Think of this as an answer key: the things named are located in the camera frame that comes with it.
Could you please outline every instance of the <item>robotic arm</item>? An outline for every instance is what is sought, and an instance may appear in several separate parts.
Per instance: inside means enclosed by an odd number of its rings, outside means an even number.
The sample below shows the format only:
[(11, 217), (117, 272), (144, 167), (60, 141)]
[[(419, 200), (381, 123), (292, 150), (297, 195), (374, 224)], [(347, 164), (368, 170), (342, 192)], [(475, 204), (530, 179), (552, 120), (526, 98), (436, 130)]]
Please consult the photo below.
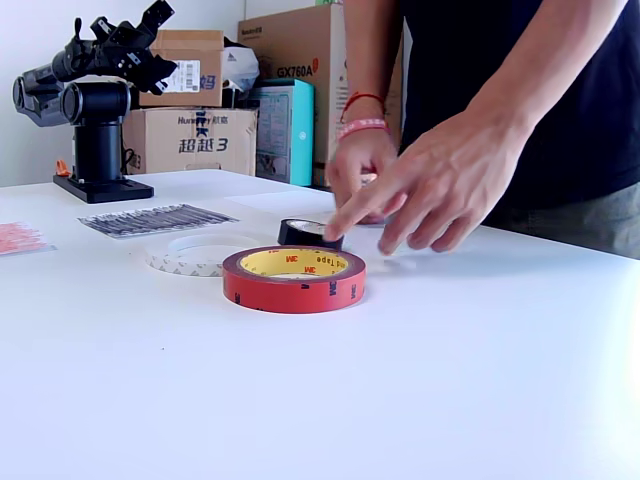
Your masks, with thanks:
[(64, 83), (87, 75), (113, 76), (129, 81), (141, 92), (161, 95), (163, 81), (177, 65), (154, 56), (150, 46), (158, 28), (174, 14), (165, 0), (156, 1), (134, 27), (124, 21), (117, 27), (105, 17), (91, 25), (95, 40), (81, 40), (81, 19), (75, 21), (75, 35), (53, 61), (29, 70), (13, 85), (13, 101), (19, 113), (27, 115), (39, 127), (73, 121), (65, 111)]
[[(95, 40), (76, 33), (49, 65), (25, 72), (13, 85), (19, 113), (39, 127), (74, 126), (73, 174), (54, 175), (55, 184), (87, 203), (135, 200), (153, 196), (153, 188), (122, 174), (122, 122), (131, 107), (128, 83), (141, 92), (161, 95), (164, 79), (177, 68), (154, 56), (150, 47), (158, 28), (174, 14), (165, 0), (147, 9), (140, 25), (117, 27), (105, 17), (91, 25)], [(87, 75), (119, 77), (117, 82), (74, 82)]]

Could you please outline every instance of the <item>gray pants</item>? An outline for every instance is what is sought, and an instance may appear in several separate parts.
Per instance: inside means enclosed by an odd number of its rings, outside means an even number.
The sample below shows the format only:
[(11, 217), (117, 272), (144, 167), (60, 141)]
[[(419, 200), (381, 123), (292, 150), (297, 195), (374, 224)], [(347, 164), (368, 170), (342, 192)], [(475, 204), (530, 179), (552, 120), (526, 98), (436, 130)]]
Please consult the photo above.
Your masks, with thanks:
[(640, 183), (548, 210), (498, 207), (484, 224), (640, 260)]

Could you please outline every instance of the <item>man's left hand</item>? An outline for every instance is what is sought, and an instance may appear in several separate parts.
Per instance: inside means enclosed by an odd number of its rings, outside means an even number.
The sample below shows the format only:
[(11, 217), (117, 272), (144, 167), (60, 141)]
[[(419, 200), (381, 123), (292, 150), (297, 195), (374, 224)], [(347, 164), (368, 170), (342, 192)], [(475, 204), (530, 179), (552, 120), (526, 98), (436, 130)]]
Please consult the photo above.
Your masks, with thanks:
[(339, 208), (325, 238), (340, 238), (394, 196), (408, 196), (379, 248), (456, 248), (491, 212), (513, 177), (531, 129), (473, 102), (423, 134), (375, 181)]

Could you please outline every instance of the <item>tape core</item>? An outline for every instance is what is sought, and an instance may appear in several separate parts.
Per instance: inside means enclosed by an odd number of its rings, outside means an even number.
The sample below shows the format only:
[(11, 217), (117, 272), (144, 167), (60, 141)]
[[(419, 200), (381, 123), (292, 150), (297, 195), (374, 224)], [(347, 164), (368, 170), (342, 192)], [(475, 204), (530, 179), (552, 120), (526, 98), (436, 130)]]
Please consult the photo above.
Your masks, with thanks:
[(263, 277), (295, 274), (329, 277), (344, 272), (349, 261), (336, 253), (287, 248), (251, 253), (240, 260), (240, 266)]

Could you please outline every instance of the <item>pink wristband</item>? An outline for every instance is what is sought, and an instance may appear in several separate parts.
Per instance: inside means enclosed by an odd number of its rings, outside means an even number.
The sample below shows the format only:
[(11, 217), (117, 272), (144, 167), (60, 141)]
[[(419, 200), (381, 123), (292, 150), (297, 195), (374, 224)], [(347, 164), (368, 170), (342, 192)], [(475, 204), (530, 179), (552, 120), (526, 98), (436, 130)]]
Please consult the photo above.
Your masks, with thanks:
[(385, 130), (387, 133), (390, 133), (387, 122), (385, 122), (384, 120), (381, 120), (379, 118), (367, 118), (365, 120), (354, 120), (353, 122), (347, 123), (338, 132), (338, 141), (342, 140), (347, 135), (351, 135), (352, 133), (371, 129)]

